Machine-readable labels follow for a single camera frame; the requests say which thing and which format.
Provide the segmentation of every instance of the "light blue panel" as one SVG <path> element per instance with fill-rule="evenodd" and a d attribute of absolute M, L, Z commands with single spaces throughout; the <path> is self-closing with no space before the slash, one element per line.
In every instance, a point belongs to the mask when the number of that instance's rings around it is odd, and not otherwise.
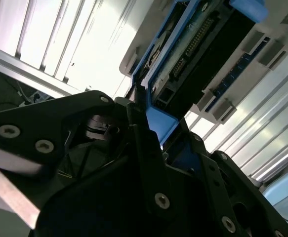
<path fill-rule="evenodd" d="M 288 197 L 288 173 L 273 182 L 263 193 L 267 200 L 275 205 Z"/>

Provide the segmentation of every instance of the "screw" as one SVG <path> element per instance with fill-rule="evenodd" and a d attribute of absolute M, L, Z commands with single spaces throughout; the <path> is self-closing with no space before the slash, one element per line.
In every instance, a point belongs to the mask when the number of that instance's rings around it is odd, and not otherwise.
<path fill-rule="evenodd" d="M 284 237 L 280 231 L 275 231 L 275 234 L 277 237 Z"/>
<path fill-rule="evenodd" d="M 197 140 L 197 141 L 201 141 L 201 137 L 199 137 L 198 135 L 194 135 L 194 138 Z"/>
<path fill-rule="evenodd" d="M 232 222 L 231 219 L 229 219 L 227 216 L 222 217 L 222 223 L 224 227 L 230 232 L 230 233 L 235 233 L 236 232 L 236 227 L 234 222 Z"/>
<path fill-rule="evenodd" d="M 206 3 L 204 4 L 204 6 L 202 7 L 202 11 L 205 11 L 205 10 L 207 9 L 207 7 L 208 7 L 208 2 L 206 2 Z"/>
<path fill-rule="evenodd" d="M 6 124 L 0 127 L 0 136 L 4 138 L 16 138 L 21 134 L 17 126 Z"/>
<path fill-rule="evenodd" d="M 169 199 L 167 198 L 166 195 L 164 195 L 162 193 L 156 193 L 155 202 L 160 208 L 162 208 L 164 210 L 167 210 L 170 207 Z"/>
<path fill-rule="evenodd" d="M 221 157 L 223 158 L 223 160 L 227 160 L 227 156 L 224 153 L 221 153 Z"/>
<path fill-rule="evenodd" d="M 48 140 L 39 140 L 35 143 L 35 148 L 40 153 L 48 154 L 54 150 L 54 144 Z"/>
<path fill-rule="evenodd" d="M 105 98 L 104 96 L 101 96 L 100 99 L 105 102 L 105 103 L 108 103 L 109 102 L 109 99 L 108 98 Z"/>

